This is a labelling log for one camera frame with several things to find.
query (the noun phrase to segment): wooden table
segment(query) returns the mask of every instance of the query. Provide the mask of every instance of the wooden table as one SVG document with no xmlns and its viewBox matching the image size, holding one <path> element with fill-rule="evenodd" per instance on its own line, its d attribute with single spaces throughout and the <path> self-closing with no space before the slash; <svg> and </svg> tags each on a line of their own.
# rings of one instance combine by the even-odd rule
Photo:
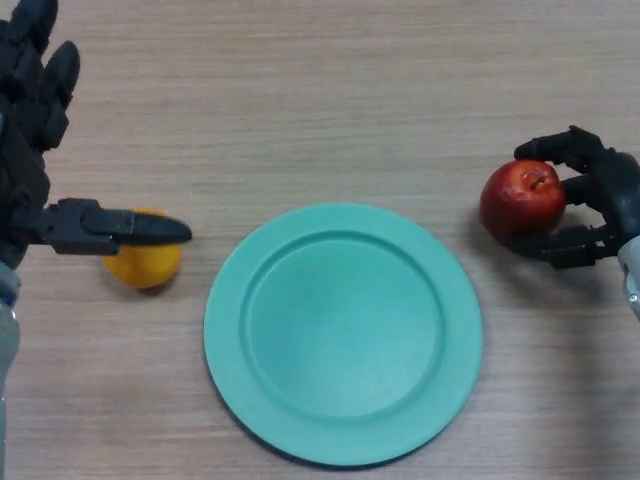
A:
<svg viewBox="0 0 640 480">
<path fill-rule="evenodd" d="M 13 1 L 3 0 L 3 16 Z M 154 206 L 195 240 L 162 295 L 34 247 L 7 389 L 7 478 L 637 479 L 640 326 L 615 260 L 556 274 L 476 223 L 487 176 L 569 124 L 640 154 L 632 0 L 62 0 L 82 75 L 51 198 Z M 223 409 L 202 318 L 232 248 L 285 210 L 356 201 L 459 257 L 486 322 L 480 381 L 431 445 L 333 473 Z M 598 222 L 576 209 L 574 220 Z"/>
</svg>

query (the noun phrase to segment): plate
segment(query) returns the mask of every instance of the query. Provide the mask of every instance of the plate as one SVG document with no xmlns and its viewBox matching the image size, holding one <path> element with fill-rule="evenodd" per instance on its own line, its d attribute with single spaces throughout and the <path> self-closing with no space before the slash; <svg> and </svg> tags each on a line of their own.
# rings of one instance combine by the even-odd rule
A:
<svg viewBox="0 0 640 480">
<path fill-rule="evenodd" d="M 471 282 L 394 212 L 305 207 L 233 251 L 209 294 L 204 347 L 233 415 L 279 452 L 357 467 L 408 454 L 470 395 L 483 328 Z"/>
</svg>

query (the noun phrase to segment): red apple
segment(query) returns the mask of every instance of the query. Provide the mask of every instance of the red apple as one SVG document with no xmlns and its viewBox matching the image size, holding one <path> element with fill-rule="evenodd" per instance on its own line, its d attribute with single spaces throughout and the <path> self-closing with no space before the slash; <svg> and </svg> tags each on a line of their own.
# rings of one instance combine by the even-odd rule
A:
<svg viewBox="0 0 640 480">
<path fill-rule="evenodd" d="M 555 169 L 538 160 L 517 160 L 496 170 L 480 196 L 480 221 L 496 240 L 548 233 L 558 226 L 565 193 Z"/>
</svg>

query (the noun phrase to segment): robotic arm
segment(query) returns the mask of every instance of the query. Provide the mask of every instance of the robotic arm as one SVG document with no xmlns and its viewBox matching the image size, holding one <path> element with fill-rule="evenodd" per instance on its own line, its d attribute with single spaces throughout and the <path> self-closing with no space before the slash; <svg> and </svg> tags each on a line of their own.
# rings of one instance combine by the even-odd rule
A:
<svg viewBox="0 0 640 480">
<path fill-rule="evenodd" d="M 80 54 L 72 42 L 60 46 L 43 67 L 57 13 L 57 0 L 21 0 L 11 20 L 0 20 L 0 480 L 4 385 L 20 344 L 15 269 L 29 245 L 50 245 L 59 254 L 115 255 L 120 245 L 191 240 L 191 230 L 179 220 L 107 210 L 93 199 L 67 198 L 47 206 L 50 183 L 43 154 L 62 141 L 80 73 Z"/>
<path fill-rule="evenodd" d="M 520 145 L 514 157 L 565 164 L 578 172 L 562 182 L 567 203 L 585 204 L 599 212 L 604 223 L 516 238 L 510 249 L 556 269 L 591 266 L 617 256 L 625 276 L 627 302 L 640 320 L 640 166 L 636 160 L 628 153 L 606 148 L 599 137 L 575 126 Z"/>
</svg>

